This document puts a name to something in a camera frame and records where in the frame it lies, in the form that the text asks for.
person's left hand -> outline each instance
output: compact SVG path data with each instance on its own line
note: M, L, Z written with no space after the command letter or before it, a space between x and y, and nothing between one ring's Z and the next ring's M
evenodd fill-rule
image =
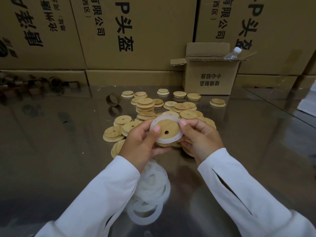
M128 133L119 153L120 156L124 157L135 166L140 173L144 170L145 165L151 157L171 150L171 147L153 148L153 145L160 136L160 126L158 125L155 125L149 133L146 133L153 120L154 119L144 121L134 127Z

stainless steel tabletop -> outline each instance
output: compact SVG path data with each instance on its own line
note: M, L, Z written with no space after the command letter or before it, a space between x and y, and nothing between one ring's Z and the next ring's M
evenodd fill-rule
M64 94L3 100L0 236L32 236L57 219L111 162L113 143L102 139L103 132L117 116L135 118L136 111L131 99L124 98L119 107L110 108L106 95L145 91L167 101L180 90L167 87L170 94L162 97L158 88L83 87L80 92L65 89ZM316 225L316 129L242 88L220 96L227 103L224 108L209 104L214 97L202 96L197 109L215 121L229 153L281 203ZM122 213L111 236L240 236L194 159L178 148L155 159L171 182L162 214L154 223L138 226Z
M316 117L297 109L310 89L247 88L247 90L316 128Z

white paper stack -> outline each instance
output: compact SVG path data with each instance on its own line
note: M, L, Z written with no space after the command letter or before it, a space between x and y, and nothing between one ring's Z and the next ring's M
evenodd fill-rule
M312 85L305 99L301 100L297 109L316 117L316 81Z

forearm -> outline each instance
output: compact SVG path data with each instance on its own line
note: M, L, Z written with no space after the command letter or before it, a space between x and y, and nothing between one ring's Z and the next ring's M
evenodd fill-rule
M133 195L139 178L139 171L126 159L117 156L67 210L54 223L47 223L36 237L53 236L52 231L57 231L54 236L67 237L107 235L109 227Z
M292 236L316 236L306 218L279 203L225 148L211 154L198 170L242 236L284 236L293 231L297 233Z

person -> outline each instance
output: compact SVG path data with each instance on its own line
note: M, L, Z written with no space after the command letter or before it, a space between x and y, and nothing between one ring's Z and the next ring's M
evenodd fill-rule
M171 149L152 148L160 136L158 125L146 134L152 121L132 129L120 154L36 237L107 236L132 197L147 162ZM184 133L181 143L194 154L208 188L243 237L316 236L308 219L279 203L228 154L218 131L199 119L181 119L180 128Z

